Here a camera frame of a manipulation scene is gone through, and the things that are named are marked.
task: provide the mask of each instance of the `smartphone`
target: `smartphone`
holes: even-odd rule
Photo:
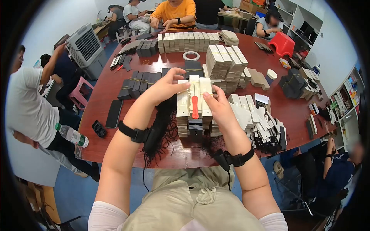
[[[116,128],[118,124],[118,119],[120,118],[121,109],[123,105],[123,100],[113,100],[111,107],[108,112],[107,121],[105,122],[106,128]]]

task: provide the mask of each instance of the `red-brown table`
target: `red-brown table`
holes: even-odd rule
[[[209,30],[197,30],[215,33],[217,31]],[[287,69],[283,68],[279,62],[279,56],[274,53],[273,55],[267,55],[263,51],[259,50],[254,44],[255,41],[267,44],[266,40],[252,37],[244,34],[237,34],[239,38],[239,48],[243,52],[245,58],[248,60],[249,68],[256,69],[258,72],[266,73],[268,69],[274,70],[278,78],[271,84],[268,91],[263,91],[260,87],[253,87],[252,84],[248,84],[245,89],[237,89],[236,94],[238,95],[253,95],[255,92],[266,95],[271,99],[271,114],[274,118],[278,118],[284,123],[286,127],[288,142],[287,149],[292,149],[310,142],[309,135],[306,128],[306,120],[310,115],[308,108],[309,103],[316,102],[318,106],[323,107],[325,102],[328,101],[326,94],[324,93],[324,99],[319,101],[317,96],[314,96],[311,100],[306,101],[305,99],[288,99],[284,96],[281,87],[278,85],[281,76],[287,74]],[[117,99],[118,93],[122,86],[123,80],[130,78],[133,71],[140,72],[161,72],[162,68],[170,67],[183,67],[184,59],[182,58],[183,53],[169,53],[169,54],[156,54],[152,57],[139,58],[138,55],[134,55],[130,66],[131,71],[127,72],[125,69],[119,70],[116,74],[110,70],[110,64],[114,58],[114,55],[121,50],[122,46],[119,45],[112,56],[105,65],[102,73],[94,90],[90,96],[88,105],[83,113],[79,132],[86,135],[89,138],[89,145],[82,152],[82,159],[93,162],[101,163],[105,151],[111,141],[114,133],[117,129],[107,129],[107,135],[104,139],[99,138],[93,131],[91,125],[95,120],[100,121],[105,125],[108,111],[111,102]],[[204,64],[206,59],[206,53],[200,52],[199,61]],[[142,64],[144,60],[149,60],[148,64]],[[120,120],[122,120],[134,99],[125,100],[122,106]],[[149,126],[155,119],[156,110],[154,110]],[[324,136],[328,131],[332,131],[336,126],[328,124],[328,131],[325,130],[324,119],[320,120],[323,122],[323,127],[319,126],[317,116],[315,117],[317,125],[317,134],[314,135],[314,139]],[[223,145],[223,140],[220,138],[220,145]],[[217,163],[207,155],[207,151],[200,147],[199,144],[191,143],[188,139],[177,139],[172,142],[172,145],[166,149],[166,153],[161,155],[161,158],[157,158],[157,161],[152,161],[150,168],[194,168],[194,167],[205,167],[214,166]],[[135,157],[133,167],[144,167],[144,153],[141,152],[142,146],[139,148],[138,153]]]

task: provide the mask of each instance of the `green bottle cap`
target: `green bottle cap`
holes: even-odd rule
[[[57,131],[59,131],[59,130],[60,130],[60,123],[55,124],[55,129],[56,129]]]

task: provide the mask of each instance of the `white tape roll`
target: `white tape roll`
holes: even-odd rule
[[[189,54],[196,55],[196,57],[195,57],[195,58],[188,58],[188,57],[186,57],[186,56],[187,56],[187,55],[189,55]],[[198,61],[198,60],[199,60],[199,58],[200,58],[200,55],[199,55],[199,53],[198,53],[198,52],[196,52],[196,51],[187,51],[187,52],[185,52],[185,53],[182,55],[182,57],[183,57],[185,60],[187,60],[187,61]]]

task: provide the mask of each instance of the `orange t-shirt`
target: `orange t-shirt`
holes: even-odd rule
[[[195,3],[193,0],[183,0],[178,7],[173,7],[168,1],[164,1],[152,13],[153,17],[156,17],[159,20],[163,19],[163,22],[170,19],[182,18],[188,15],[193,15],[195,17]],[[173,24],[171,27],[187,27],[192,25],[195,25],[195,20],[193,22],[181,23],[179,25]]]

